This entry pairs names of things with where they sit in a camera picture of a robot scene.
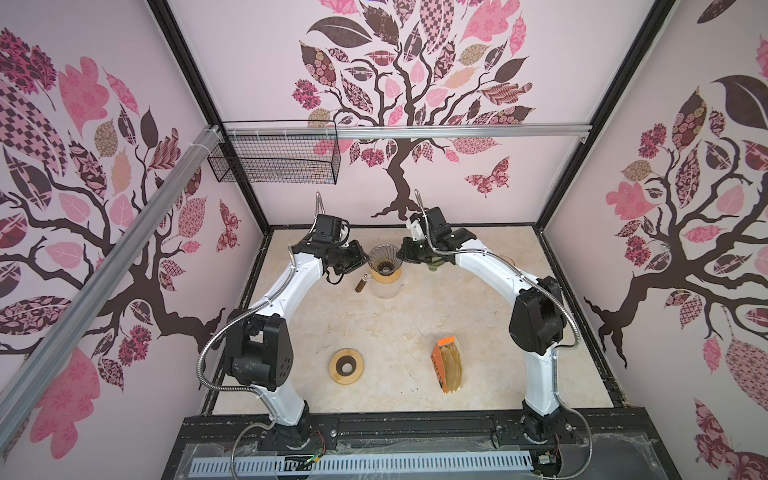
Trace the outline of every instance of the pink wall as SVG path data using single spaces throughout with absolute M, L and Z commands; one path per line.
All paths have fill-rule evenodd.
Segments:
M 4 386 L 205 123 L 141 0 L 17 2 L 0 28 Z M 204 396 L 197 353 L 239 300 L 260 238 L 236 186 L 204 164 L 0 475 L 159 477 Z
M 681 2 L 547 229 L 683 478 L 768 475 L 768 4 L 730 3 Z
M 327 116 L 386 126 L 421 124 L 422 108 L 423 124 L 589 122 L 652 2 L 173 4 L 225 120 Z M 413 45 L 425 47 L 423 61 L 407 55 L 418 53 Z M 496 49 L 498 60 L 486 67 Z M 360 144 L 360 157 L 351 154 L 358 145 L 342 143 L 338 184 L 319 189 L 352 223 L 400 223 L 415 209 L 415 188 L 453 222 L 535 221 L 574 138 L 495 142 L 398 141 L 391 157 L 387 140 Z M 414 154 L 425 148 L 429 155 Z M 315 185 L 254 189 L 271 223 L 311 221 Z

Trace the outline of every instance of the butterfly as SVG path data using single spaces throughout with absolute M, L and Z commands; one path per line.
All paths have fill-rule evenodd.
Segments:
M 221 220 L 224 220 L 224 232 L 219 236 L 219 241 L 216 242 L 216 251 L 220 252 L 225 248 L 234 248 L 239 245 L 237 242 L 237 234 L 235 230 L 240 226 L 240 221 L 237 219 L 237 215 L 230 213 L 230 208 L 219 200 L 219 210 L 221 211 Z
M 507 181 L 509 181 L 509 175 L 505 172 L 509 169 L 509 157 L 498 162 L 490 175 L 470 175 L 464 180 L 468 181 L 470 185 L 475 185 L 478 188 L 478 192 L 488 197 L 488 192 L 493 190 L 493 187 L 507 187 Z

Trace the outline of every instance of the black wire mesh basket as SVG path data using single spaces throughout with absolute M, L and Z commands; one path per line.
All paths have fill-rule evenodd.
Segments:
M 219 182 L 244 175 L 249 182 L 336 184 L 341 153 L 335 121 L 224 123 L 227 139 L 208 157 Z

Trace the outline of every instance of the wire basket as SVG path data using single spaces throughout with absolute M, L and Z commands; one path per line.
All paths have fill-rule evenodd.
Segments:
M 258 127 L 227 129 L 234 152 L 225 154 L 231 148 L 222 143 L 208 157 L 219 182 L 237 181 L 233 166 L 239 162 L 249 182 L 336 184 L 341 153 L 335 121 L 310 121 L 310 127 L 306 127 L 306 120 L 247 123 Z

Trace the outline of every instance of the pink butterfly decal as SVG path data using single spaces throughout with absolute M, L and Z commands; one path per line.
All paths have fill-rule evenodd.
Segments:
M 220 252 L 227 247 L 234 248 L 236 245 L 239 245 L 235 230 L 240 226 L 241 221 L 237 219 L 237 215 L 230 213 L 230 208 L 221 200 L 219 200 L 219 210 L 221 211 L 221 220 L 224 220 L 225 230 L 216 242 L 217 252 Z
M 507 187 L 509 181 L 509 175 L 505 172 L 509 169 L 509 157 L 498 162 L 490 175 L 470 175 L 464 180 L 468 181 L 470 185 L 474 185 L 478 188 L 478 192 L 488 197 L 488 192 L 493 190 L 493 187 Z

